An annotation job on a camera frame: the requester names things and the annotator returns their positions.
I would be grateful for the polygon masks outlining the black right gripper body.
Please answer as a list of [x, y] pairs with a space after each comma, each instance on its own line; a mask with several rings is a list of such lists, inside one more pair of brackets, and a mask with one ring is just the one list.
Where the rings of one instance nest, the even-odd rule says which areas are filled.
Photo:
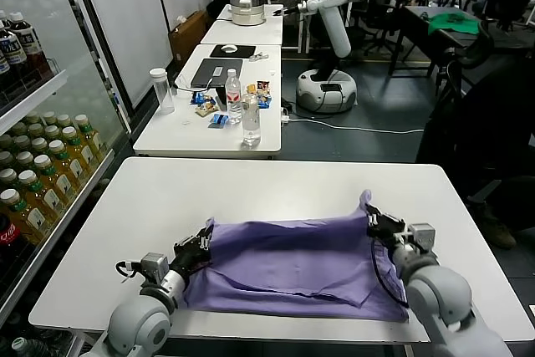
[[377, 232], [367, 232], [368, 237], [378, 241], [387, 249], [393, 249], [400, 240], [398, 236], [405, 231], [405, 222], [397, 217], [377, 217]]

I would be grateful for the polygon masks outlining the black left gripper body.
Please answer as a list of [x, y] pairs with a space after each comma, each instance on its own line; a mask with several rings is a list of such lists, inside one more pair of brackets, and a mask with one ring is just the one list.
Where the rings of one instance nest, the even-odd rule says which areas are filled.
[[210, 249], [202, 250], [200, 247], [176, 247], [174, 245], [173, 251], [175, 257], [170, 263], [170, 270], [179, 273], [183, 278], [189, 278], [211, 263]]

